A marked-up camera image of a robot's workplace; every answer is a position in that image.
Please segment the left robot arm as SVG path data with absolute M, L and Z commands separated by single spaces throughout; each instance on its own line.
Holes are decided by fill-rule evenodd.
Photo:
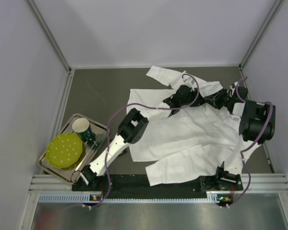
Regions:
M 95 187 L 97 177 L 108 174 L 108 166 L 130 145 L 137 143 L 150 121 L 168 118 L 181 109 L 197 107 L 205 103 L 199 89 L 181 85 L 170 97 L 164 99 L 155 107 L 140 103 L 131 103 L 127 106 L 140 106 L 143 110 L 132 108 L 121 121 L 118 131 L 112 141 L 107 138 L 107 147 L 100 155 L 80 172 L 81 179 L 87 186 Z

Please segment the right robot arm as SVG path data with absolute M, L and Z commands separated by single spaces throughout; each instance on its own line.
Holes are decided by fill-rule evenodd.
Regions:
M 212 173 L 200 179 L 204 191 L 241 190 L 240 174 L 246 169 L 248 158 L 274 135 L 276 107 L 248 100 L 247 96 L 248 89 L 239 84 L 200 95 L 201 103 L 209 105 L 216 114 L 210 128 L 217 128 L 203 145 L 214 163 Z

